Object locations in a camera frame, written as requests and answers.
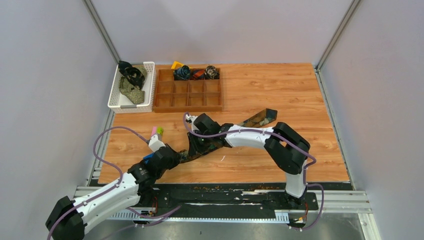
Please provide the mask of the dark patterned necktie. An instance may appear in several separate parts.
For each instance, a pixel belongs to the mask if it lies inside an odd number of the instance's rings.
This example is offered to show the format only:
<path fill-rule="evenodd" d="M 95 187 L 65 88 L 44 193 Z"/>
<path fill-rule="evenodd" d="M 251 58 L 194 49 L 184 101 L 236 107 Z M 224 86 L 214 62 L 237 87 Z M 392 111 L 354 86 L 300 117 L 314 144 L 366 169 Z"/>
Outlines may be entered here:
<path fill-rule="evenodd" d="M 275 121 L 277 114 L 277 110 L 265 108 L 257 114 L 239 123 L 238 126 L 249 128 L 263 127 Z M 196 160 L 222 147 L 229 147 L 227 143 L 214 143 L 213 139 L 211 138 L 201 138 L 193 135 L 190 132 L 187 133 L 187 137 L 189 146 L 188 150 L 181 150 L 179 152 L 181 164 Z"/>

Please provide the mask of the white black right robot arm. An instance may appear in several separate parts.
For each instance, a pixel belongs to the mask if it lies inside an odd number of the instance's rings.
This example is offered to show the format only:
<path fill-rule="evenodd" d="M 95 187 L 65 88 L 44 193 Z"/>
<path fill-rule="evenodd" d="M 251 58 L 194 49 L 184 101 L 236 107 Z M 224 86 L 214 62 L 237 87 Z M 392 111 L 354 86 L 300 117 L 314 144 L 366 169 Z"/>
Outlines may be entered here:
<path fill-rule="evenodd" d="M 195 116 L 183 114 L 188 132 L 202 143 L 216 147 L 251 147 L 265 150 L 275 164 L 285 173 L 285 201 L 292 209 L 298 209 L 306 201 L 307 159 L 316 159 L 309 153 L 309 142 L 284 122 L 274 127 L 245 127 L 232 123 L 218 124 L 205 113 Z"/>

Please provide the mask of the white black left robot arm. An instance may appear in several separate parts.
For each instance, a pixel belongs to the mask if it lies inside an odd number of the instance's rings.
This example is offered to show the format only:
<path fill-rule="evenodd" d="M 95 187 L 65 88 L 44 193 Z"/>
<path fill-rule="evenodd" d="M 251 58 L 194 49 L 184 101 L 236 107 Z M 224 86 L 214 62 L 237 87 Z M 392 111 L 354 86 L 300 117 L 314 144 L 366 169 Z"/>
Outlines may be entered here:
<path fill-rule="evenodd" d="M 153 184 L 180 162 L 181 154 L 165 145 L 104 187 L 74 199 L 60 198 L 45 223 L 49 231 L 47 238 L 82 240 L 116 212 L 136 204 L 149 206 L 153 201 Z"/>

